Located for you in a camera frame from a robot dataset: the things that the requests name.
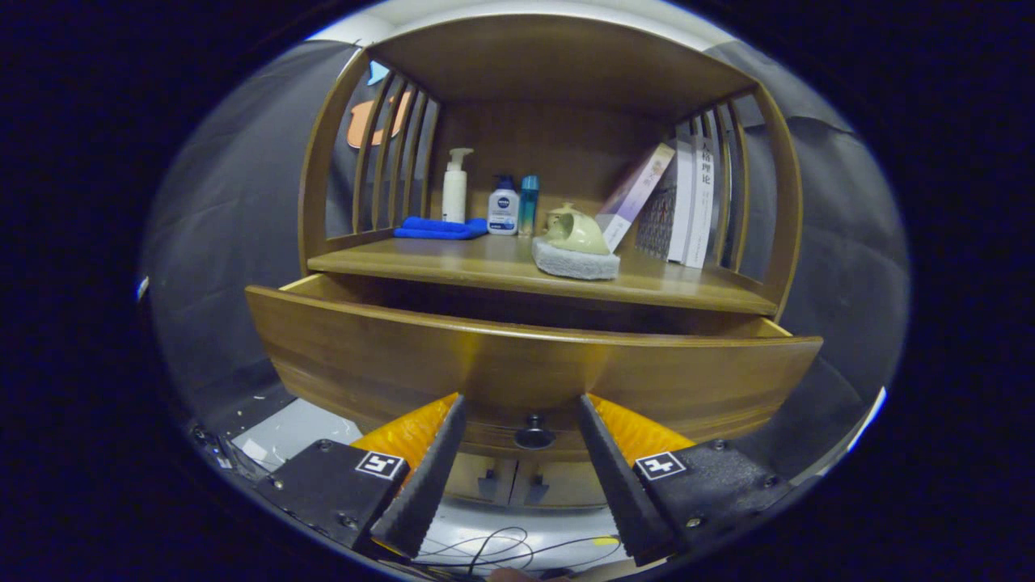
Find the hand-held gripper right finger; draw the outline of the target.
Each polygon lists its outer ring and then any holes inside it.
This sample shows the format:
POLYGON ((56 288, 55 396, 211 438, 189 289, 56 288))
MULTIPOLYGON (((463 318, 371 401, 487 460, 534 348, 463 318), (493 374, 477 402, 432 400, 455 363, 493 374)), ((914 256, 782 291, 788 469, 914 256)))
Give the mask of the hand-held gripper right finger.
POLYGON ((619 537, 637 566, 699 559, 764 522, 792 484, 717 439, 694 445, 657 421, 583 394, 576 404, 619 537))

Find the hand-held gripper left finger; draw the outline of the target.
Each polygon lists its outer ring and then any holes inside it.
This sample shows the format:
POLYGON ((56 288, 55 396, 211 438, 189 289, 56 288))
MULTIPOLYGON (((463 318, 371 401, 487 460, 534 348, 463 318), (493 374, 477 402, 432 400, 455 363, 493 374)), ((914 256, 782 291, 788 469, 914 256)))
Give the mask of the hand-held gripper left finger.
POLYGON ((428 533, 466 427, 459 392, 376 428, 351 445, 322 439, 256 482, 274 508, 351 551, 414 559, 428 533))

